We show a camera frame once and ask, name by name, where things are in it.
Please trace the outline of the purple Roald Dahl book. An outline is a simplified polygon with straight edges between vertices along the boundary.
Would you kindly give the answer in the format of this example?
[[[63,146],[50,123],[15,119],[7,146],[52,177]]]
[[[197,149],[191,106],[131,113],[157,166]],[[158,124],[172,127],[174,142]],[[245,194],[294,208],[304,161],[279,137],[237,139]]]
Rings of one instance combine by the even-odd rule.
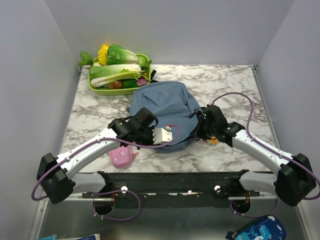
[[[206,138],[206,139],[202,139],[202,138],[198,138],[196,140],[197,143],[200,143],[200,144],[206,144],[206,145],[213,145],[213,146],[216,146],[218,144],[218,139],[216,137],[209,137],[209,138]]]

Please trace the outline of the blue fabric backpack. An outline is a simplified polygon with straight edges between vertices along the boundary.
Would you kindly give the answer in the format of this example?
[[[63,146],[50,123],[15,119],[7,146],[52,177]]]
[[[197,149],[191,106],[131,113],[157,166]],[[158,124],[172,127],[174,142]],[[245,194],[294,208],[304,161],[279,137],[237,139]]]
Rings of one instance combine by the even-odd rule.
[[[158,127],[178,126],[177,138],[170,145],[158,148],[158,152],[181,151],[196,141],[195,132],[199,125],[197,114],[202,109],[183,83],[156,82],[135,90],[128,112],[133,116],[142,108],[147,108],[156,116]]]

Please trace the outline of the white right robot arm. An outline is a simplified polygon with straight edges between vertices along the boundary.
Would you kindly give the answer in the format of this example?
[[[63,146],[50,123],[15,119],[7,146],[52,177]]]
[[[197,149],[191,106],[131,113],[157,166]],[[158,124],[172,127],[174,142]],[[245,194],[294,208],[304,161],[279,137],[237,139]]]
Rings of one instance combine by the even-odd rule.
[[[228,191],[233,195],[241,196],[247,191],[265,192],[295,207],[315,189],[316,180],[305,155],[292,155],[254,137],[243,125],[228,122],[216,105],[208,105],[194,113],[198,118],[195,132],[198,138],[216,138],[221,143],[245,152],[271,171],[241,171],[229,185]]]

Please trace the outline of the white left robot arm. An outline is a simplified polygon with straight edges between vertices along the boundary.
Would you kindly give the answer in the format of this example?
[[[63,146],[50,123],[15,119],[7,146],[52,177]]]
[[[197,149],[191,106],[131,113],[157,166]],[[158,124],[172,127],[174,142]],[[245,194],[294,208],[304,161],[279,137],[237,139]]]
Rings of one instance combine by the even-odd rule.
[[[68,152],[57,156],[45,154],[38,167],[37,185],[42,187],[51,203],[64,201],[78,186],[74,177],[100,156],[121,145],[153,148],[153,130],[158,122],[157,117],[144,107],[133,116],[112,120],[98,135]]]

